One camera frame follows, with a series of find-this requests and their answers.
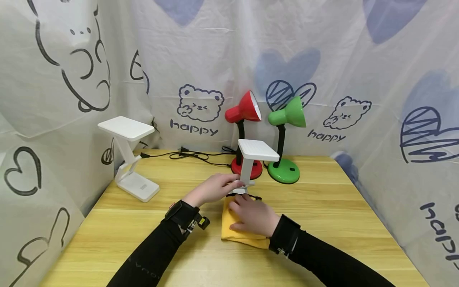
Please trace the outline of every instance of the lamp arm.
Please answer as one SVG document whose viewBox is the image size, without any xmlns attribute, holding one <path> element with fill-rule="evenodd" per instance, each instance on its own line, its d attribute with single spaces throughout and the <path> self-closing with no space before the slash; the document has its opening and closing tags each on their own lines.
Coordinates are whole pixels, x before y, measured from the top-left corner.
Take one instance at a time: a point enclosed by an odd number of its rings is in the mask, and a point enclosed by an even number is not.
<svg viewBox="0 0 459 287">
<path fill-rule="evenodd" d="M 282 159 L 282 152 L 284 151 L 284 141 L 285 141 L 285 124 L 277 125 L 279 129 L 279 141 L 277 143 L 277 153 L 279 154 L 279 161 L 273 164 L 273 168 L 278 168 L 280 160 Z"/>
<path fill-rule="evenodd" d="M 236 124 L 237 124 L 237 129 L 239 130 L 239 138 L 245 139 L 246 134 L 244 131 L 244 119 L 240 120 Z M 237 165 L 242 164 L 242 152 L 241 152 L 241 149 L 239 148 L 239 145 L 237 146 L 237 151 L 236 151 L 236 164 Z"/>
</svg>

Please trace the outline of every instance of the black wristband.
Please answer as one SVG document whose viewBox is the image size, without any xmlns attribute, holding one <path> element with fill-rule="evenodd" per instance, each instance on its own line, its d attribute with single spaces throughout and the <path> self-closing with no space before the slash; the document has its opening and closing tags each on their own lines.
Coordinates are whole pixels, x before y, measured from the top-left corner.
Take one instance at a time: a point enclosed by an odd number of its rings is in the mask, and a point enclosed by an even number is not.
<svg viewBox="0 0 459 287">
<path fill-rule="evenodd" d="M 169 209 L 164 218 L 177 223 L 182 229 L 187 229 L 197 214 L 199 214 L 199 208 L 179 200 Z"/>
<path fill-rule="evenodd" d="M 276 254 L 282 252 L 288 256 L 293 252 L 299 232 L 300 225 L 283 214 L 274 230 L 273 236 L 269 239 L 269 249 Z"/>
</svg>

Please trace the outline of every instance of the wooden table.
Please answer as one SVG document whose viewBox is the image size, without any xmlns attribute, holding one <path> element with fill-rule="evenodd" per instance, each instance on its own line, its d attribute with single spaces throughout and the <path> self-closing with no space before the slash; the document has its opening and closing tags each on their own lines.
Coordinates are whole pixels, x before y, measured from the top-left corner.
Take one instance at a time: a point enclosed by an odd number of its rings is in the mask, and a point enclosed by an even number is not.
<svg viewBox="0 0 459 287">
<path fill-rule="evenodd" d="M 212 160 L 230 163 L 233 158 L 223 155 Z M 286 158 L 301 170 L 297 183 L 277 183 L 264 170 L 250 193 L 261 196 L 277 213 L 286 214 L 302 229 L 362 261 L 396 286 L 428 286 L 334 160 Z M 112 182 L 41 286 L 106 286 L 163 219 L 171 203 L 210 175 L 231 170 L 194 158 L 171 160 L 165 156 L 142 159 L 136 172 L 159 184 L 158 194 L 142 203 Z M 195 230 L 184 242 L 160 286 L 323 286 L 312 273 L 282 256 L 222 241 L 222 207 L 223 201 L 202 206 L 201 213 L 211 224 L 205 231 Z"/>
</svg>

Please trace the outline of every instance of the white curtain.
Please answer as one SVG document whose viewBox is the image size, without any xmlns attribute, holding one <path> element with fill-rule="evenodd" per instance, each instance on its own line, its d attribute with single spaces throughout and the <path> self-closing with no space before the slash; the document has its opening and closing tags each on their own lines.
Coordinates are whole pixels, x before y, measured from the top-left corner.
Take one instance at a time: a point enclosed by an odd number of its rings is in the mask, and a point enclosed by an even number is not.
<svg viewBox="0 0 459 287">
<path fill-rule="evenodd" d="M 302 97 L 285 152 L 333 156 L 432 286 L 459 276 L 459 3 L 454 0 L 0 0 L 1 286 L 35 286 L 139 147 L 235 147 Z M 275 148 L 277 129 L 246 122 Z"/>
</svg>

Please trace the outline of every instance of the red desk lamp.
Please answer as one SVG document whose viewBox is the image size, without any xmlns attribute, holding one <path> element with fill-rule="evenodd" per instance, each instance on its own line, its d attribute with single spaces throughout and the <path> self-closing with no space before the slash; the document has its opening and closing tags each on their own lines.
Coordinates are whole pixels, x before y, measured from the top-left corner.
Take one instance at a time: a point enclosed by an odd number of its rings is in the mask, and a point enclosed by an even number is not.
<svg viewBox="0 0 459 287">
<path fill-rule="evenodd" d="M 245 139 L 246 136 L 244 132 L 244 120 L 261 122 L 261 112 L 258 108 L 257 100 L 251 90 L 245 93 L 239 102 L 239 105 L 232 107 L 225 112 L 225 119 L 230 124 L 237 124 L 240 139 Z M 236 151 L 236 158 L 231 162 L 231 170 L 235 174 L 241 174 L 242 153 L 239 146 Z M 261 172 L 263 172 L 263 165 L 258 160 L 254 161 L 250 179 L 253 180 L 259 177 Z"/>
</svg>

